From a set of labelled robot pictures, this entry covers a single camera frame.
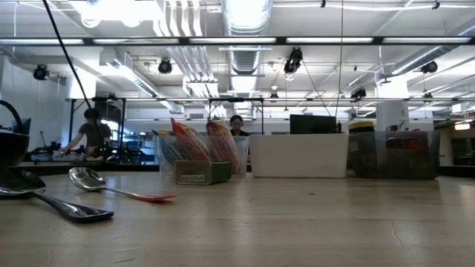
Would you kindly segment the red beef ramen packet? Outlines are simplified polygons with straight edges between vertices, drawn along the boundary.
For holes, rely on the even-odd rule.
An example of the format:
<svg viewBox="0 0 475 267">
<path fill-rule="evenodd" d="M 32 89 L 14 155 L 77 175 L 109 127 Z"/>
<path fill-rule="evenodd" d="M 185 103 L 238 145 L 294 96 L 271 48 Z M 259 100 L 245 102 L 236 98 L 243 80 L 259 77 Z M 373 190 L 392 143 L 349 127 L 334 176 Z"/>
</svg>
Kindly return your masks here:
<svg viewBox="0 0 475 267">
<path fill-rule="evenodd" d="M 171 118 L 171 126 L 178 142 L 190 160 L 210 160 L 210 153 L 205 139 L 195 128 L 186 126 Z"/>
</svg>

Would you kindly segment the clear plastic bin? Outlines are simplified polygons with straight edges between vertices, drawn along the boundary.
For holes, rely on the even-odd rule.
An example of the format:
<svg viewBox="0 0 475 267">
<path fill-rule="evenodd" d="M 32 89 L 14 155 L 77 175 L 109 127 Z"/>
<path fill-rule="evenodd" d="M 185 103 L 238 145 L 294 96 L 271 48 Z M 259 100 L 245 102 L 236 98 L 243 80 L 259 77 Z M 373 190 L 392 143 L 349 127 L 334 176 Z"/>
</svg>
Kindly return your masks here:
<svg viewBox="0 0 475 267">
<path fill-rule="evenodd" d="M 215 157 L 212 153 L 212 150 L 211 150 L 212 147 L 211 147 L 211 142 L 209 141 L 209 137 L 208 136 L 203 136 L 203 138 L 206 141 L 206 144 L 207 144 L 207 147 L 208 147 L 208 150 L 209 150 L 209 153 L 210 153 L 210 157 L 211 157 L 211 159 L 207 160 L 207 161 L 219 162 L 215 159 Z M 234 141 L 236 142 L 236 145 L 237 145 L 237 148 L 238 148 L 238 151 L 239 151 L 239 154 L 240 154 L 240 168 L 241 168 L 241 171 L 240 171 L 239 174 L 232 174 L 232 176 L 244 176 L 246 171 L 247 171 L 249 139 L 245 136 L 233 136 L 233 138 L 234 138 Z M 190 160 L 187 157 L 186 152 L 184 151 L 183 147 L 178 142 L 178 140 L 177 140 L 177 143 L 180 145 L 181 150 L 183 152 L 183 159 L 182 160 Z M 164 157 L 160 154 L 160 152 L 159 152 L 159 163 L 160 163 L 160 170 L 163 173 L 170 174 L 173 171 L 174 165 L 168 164 L 166 162 L 166 160 L 164 159 Z"/>
</svg>

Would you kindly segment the blue screen monitor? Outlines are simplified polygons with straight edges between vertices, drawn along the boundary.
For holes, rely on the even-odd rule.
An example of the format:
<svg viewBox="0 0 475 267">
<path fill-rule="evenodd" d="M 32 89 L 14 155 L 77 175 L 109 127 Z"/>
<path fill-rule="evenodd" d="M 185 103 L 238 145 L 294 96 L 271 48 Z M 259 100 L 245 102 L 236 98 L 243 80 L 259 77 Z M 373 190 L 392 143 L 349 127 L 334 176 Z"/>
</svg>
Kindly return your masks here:
<svg viewBox="0 0 475 267">
<path fill-rule="evenodd" d="M 30 126 L 31 126 L 32 119 L 27 118 L 27 119 L 22 119 L 21 123 L 22 126 L 15 126 L 15 132 L 18 134 L 23 134 L 23 135 L 29 135 L 30 133 Z"/>
</svg>

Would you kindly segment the red and black bowl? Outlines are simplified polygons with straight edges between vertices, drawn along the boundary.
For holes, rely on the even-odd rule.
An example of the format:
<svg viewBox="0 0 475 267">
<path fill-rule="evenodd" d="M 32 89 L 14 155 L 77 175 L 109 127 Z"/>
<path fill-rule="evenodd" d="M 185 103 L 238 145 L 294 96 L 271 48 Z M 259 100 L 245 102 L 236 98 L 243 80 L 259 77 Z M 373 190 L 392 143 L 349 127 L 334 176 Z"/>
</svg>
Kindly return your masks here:
<svg viewBox="0 0 475 267">
<path fill-rule="evenodd" d="M 0 168 L 18 166 L 27 153 L 29 141 L 28 135 L 0 132 Z"/>
</svg>

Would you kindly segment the black background table frame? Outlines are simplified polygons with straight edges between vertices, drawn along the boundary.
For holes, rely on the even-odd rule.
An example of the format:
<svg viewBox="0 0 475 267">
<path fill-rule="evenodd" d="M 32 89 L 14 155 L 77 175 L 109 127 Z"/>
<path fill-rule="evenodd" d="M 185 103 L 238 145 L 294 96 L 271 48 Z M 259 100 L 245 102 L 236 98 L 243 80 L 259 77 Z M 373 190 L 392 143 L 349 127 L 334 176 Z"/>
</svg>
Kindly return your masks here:
<svg viewBox="0 0 475 267">
<path fill-rule="evenodd" d="M 181 110 L 180 103 L 200 103 L 204 107 L 209 109 L 208 117 L 205 120 L 210 121 L 212 118 L 212 106 L 214 102 L 219 102 L 222 104 L 223 102 L 228 103 L 238 103 L 238 102 L 259 102 L 261 107 L 258 108 L 258 111 L 261 113 L 261 134 L 264 134 L 264 98 L 239 98 L 239 97 L 232 97 L 232 98 L 117 98 L 117 97 L 93 97 L 91 99 L 66 99 L 67 102 L 71 102 L 71 112 L 70 112 L 70 126 L 69 126 L 69 140 L 72 138 L 72 129 L 73 129 L 73 118 L 74 118 L 74 111 L 75 111 L 75 103 L 76 102 L 84 102 L 85 104 L 96 103 L 96 102 L 104 102 L 107 105 L 114 102 L 121 102 L 122 106 L 119 108 L 120 115 L 118 121 L 118 129 L 119 129 L 119 146 L 123 147 L 123 137 L 124 137 L 124 128 L 125 128 L 125 121 L 128 120 L 127 118 L 127 104 L 130 102 L 150 102 L 150 103 L 157 103 L 160 105 L 165 106 L 169 113 L 171 114 L 184 114 L 185 111 Z"/>
</svg>

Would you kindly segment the orange-handled metal spoon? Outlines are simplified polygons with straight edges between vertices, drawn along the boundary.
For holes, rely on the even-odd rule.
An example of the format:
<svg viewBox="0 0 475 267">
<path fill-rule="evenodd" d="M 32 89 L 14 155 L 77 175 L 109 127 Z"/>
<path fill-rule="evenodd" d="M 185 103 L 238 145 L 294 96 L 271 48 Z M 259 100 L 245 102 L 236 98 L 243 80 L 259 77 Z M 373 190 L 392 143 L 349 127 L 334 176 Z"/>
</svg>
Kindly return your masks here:
<svg viewBox="0 0 475 267">
<path fill-rule="evenodd" d="M 176 194 L 157 196 L 135 194 L 127 191 L 122 191 L 116 188 L 109 188 L 102 176 L 100 176 L 96 171 L 85 167 L 74 167 L 70 169 L 68 171 L 68 177 L 76 187 L 81 188 L 84 191 L 106 190 L 143 202 L 163 202 L 166 200 L 172 200 L 177 197 Z"/>
</svg>

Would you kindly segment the smoky grey plastic bin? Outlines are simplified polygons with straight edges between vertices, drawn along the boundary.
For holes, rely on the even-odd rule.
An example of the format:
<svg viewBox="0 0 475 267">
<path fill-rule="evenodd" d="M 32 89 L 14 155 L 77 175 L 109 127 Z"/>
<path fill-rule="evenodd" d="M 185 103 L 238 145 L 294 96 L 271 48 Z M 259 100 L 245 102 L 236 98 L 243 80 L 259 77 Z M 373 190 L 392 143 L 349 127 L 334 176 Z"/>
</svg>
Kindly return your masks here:
<svg viewBox="0 0 475 267">
<path fill-rule="evenodd" d="M 420 139 L 420 150 L 387 149 L 390 138 Z M 350 166 L 359 178 L 434 179 L 439 170 L 438 131 L 375 131 L 349 136 Z"/>
</svg>

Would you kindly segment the person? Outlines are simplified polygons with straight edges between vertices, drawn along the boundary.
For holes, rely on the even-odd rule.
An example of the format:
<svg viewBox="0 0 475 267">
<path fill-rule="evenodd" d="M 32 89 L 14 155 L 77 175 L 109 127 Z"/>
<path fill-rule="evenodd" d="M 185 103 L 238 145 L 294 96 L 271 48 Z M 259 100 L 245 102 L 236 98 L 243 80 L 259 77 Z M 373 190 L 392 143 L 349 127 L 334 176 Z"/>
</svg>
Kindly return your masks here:
<svg viewBox="0 0 475 267">
<path fill-rule="evenodd" d="M 108 125 L 102 123 L 101 115 L 96 108 L 84 112 L 86 122 L 82 124 L 76 136 L 61 151 L 67 153 L 86 138 L 85 154 L 90 161 L 104 160 L 102 149 L 110 144 L 112 133 Z"/>
<path fill-rule="evenodd" d="M 247 132 L 245 132 L 243 127 L 243 118 L 240 115 L 233 115 L 229 121 L 231 125 L 230 132 L 232 136 L 249 136 Z"/>
</svg>

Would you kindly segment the green tin box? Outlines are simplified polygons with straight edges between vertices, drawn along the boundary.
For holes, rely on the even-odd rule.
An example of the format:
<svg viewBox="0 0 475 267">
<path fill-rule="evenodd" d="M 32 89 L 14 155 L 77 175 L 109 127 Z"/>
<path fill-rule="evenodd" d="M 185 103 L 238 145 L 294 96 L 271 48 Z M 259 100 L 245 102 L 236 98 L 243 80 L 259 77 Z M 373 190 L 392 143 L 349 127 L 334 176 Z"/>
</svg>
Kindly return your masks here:
<svg viewBox="0 0 475 267">
<path fill-rule="evenodd" d="M 173 168 L 174 182 L 179 185 L 214 185 L 227 182 L 231 177 L 230 162 L 181 160 L 176 161 Z"/>
</svg>

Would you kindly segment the white plastic bin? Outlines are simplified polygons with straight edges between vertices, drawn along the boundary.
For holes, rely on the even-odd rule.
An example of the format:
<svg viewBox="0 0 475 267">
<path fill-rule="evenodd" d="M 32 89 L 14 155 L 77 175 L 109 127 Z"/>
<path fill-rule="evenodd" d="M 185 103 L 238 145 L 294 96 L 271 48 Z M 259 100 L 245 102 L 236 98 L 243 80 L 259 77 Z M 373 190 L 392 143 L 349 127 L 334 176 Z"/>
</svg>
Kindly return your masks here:
<svg viewBox="0 0 475 267">
<path fill-rule="evenodd" d="M 348 144 L 344 133 L 251 136 L 252 174 L 258 178 L 344 178 Z"/>
</svg>

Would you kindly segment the blue yellow ramen packet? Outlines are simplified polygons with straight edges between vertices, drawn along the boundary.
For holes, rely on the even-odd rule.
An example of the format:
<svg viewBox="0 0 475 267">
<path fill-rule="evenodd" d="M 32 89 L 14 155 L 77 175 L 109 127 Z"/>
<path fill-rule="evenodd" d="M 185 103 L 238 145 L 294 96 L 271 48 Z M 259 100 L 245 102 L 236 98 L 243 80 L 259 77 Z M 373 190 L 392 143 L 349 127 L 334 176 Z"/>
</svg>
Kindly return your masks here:
<svg viewBox="0 0 475 267">
<path fill-rule="evenodd" d="M 168 164 L 173 165 L 177 160 L 183 159 L 183 152 L 172 131 L 161 130 L 152 131 L 152 133 L 157 136 L 160 154 Z"/>
</svg>

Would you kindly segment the black framed light bar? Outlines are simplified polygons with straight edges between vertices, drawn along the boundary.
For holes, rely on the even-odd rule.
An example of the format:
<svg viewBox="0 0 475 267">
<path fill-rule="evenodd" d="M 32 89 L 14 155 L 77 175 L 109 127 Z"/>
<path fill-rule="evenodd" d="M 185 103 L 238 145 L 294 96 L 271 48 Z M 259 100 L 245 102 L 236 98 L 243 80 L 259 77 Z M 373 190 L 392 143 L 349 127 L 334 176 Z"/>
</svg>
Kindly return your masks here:
<svg viewBox="0 0 475 267">
<path fill-rule="evenodd" d="M 66 46 L 440 46 L 475 45 L 475 36 L 192 36 L 131 38 L 0 38 L 0 46 L 53 47 Z"/>
</svg>

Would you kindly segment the silver ventilation duct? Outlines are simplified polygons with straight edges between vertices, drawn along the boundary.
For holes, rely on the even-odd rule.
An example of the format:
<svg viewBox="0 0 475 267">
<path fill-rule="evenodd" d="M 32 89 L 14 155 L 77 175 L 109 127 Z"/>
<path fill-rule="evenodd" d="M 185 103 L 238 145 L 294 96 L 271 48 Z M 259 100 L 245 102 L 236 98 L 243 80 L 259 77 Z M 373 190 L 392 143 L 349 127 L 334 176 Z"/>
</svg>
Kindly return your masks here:
<svg viewBox="0 0 475 267">
<path fill-rule="evenodd" d="M 227 36 L 266 36 L 272 13 L 272 0 L 220 0 Z M 233 73 L 252 75 L 259 68 L 262 52 L 229 52 Z"/>
</svg>

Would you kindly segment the yellow-lidded jar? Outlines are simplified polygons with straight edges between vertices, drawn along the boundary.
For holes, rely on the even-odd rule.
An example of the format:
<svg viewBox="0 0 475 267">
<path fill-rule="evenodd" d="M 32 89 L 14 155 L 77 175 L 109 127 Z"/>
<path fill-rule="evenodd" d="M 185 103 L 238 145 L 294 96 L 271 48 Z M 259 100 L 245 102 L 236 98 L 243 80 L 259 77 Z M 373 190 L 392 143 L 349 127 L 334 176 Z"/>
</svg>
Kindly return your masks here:
<svg viewBox="0 0 475 267">
<path fill-rule="evenodd" d="M 348 131 L 350 134 L 374 132 L 375 126 L 374 126 L 374 123 L 371 121 L 352 122 L 348 125 Z"/>
</svg>

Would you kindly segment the dark metal spoon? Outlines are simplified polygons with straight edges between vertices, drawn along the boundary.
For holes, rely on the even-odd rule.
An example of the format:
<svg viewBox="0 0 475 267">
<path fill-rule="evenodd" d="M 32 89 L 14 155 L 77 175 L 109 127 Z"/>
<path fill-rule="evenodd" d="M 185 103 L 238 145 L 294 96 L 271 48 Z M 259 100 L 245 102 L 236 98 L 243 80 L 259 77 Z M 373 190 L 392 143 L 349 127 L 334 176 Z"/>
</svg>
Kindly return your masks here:
<svg viewBox="0 0 475 267">
<path fill-rule="evenodd" d="M 47 186 L 36 174 L 9 168 L 0 168 L 0 199 L 35 197 L 54 208 L 66 220 L 74 223 L 95 223 L 109 220 L 113 211 L 104 211 L 65 202 L 45 195 Z"/>
</svg>

